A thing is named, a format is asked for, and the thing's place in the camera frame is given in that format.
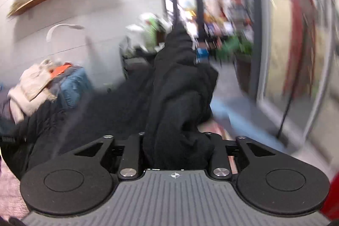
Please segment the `cream puffer jacket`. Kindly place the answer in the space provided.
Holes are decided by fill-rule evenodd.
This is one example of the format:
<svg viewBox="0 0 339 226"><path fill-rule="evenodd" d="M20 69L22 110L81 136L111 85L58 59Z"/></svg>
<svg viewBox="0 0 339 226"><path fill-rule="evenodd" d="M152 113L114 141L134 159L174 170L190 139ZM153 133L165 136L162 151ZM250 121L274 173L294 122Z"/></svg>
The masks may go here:
<svg viewBox="0 0 339 226"><path fill-rule="evenodd" d="M55 64L50 59L33 64L22 73L19 83L9 90L7 96L15 124L23 121L25 116L32 116L45 101L57 99L47 88L52 81L53 69Z"/></svg>

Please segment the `black quilted jacket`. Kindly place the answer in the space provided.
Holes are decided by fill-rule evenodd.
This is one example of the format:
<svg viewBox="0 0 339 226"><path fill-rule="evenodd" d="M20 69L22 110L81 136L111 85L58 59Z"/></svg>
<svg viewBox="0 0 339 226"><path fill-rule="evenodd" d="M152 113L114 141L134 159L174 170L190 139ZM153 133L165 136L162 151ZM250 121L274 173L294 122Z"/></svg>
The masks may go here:
<svg viewBox="0 0 339 226"><path fill-rule="evenodd" d="M17 178L28 170L105 135L124 140L143 133L150 168L199 170L214 145L198 126L211 117L218 72L196 61L181 22L166 36L152 66L131 74L111 92L88 93L63 109L46 101L1 138L1 154Z"/></svg>

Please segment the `white gooseneck lamp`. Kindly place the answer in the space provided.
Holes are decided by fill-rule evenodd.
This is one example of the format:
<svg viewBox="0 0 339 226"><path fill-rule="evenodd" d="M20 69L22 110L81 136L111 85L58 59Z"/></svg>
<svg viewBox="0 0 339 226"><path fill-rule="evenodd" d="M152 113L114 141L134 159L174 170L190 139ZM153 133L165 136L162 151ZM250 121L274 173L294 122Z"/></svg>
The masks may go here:
<svg viewBox="0 0 339 226"><path fill-rule="evenodd" d="M79 24L56 24L52 26L46 36L48 57L91 45L92 39L87 29Z"/></svg>

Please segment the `green potted plant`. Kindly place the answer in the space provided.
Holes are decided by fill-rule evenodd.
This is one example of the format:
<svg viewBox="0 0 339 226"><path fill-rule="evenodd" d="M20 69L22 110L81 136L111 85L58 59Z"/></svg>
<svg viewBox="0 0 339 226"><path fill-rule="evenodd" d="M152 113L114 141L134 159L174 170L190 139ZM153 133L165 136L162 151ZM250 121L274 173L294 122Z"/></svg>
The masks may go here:
<svg viewBox="0 0 339 226"><path fill-rule="evenodd" d="M250 56L252 48L253 43L242 35L226 36L219 38L216 55L220 62L229 61L237 54Z"/></svg>

